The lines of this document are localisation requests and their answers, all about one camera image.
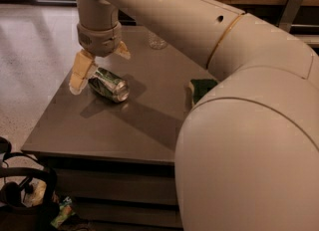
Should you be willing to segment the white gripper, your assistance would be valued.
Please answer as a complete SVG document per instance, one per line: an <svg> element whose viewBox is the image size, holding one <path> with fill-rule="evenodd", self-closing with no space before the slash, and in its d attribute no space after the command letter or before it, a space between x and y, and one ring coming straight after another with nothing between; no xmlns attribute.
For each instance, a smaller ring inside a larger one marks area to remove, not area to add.
<svg viewBox="0 0 319 231"><path fill-rule="evenodd" d="M129 60L131 53L122 40L122 25L120 22L108 30L92 30L82 24L77 25L78 41L83 49L76 54L69 82L70 92L79 95L88 84L88 80L97 70L95 56L107 57L115 52Z"/></svg>

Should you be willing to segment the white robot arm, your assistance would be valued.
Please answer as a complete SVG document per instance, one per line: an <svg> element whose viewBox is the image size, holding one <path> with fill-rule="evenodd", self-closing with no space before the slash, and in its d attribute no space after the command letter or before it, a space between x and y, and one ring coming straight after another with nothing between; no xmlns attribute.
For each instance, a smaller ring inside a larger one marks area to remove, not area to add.
<svg viewBox="0 0 319 231"><path fill-rule="evenodd" d="M175 148L184 231L319 231L316 53L214 0L106 1L217 79Z"/></svg>

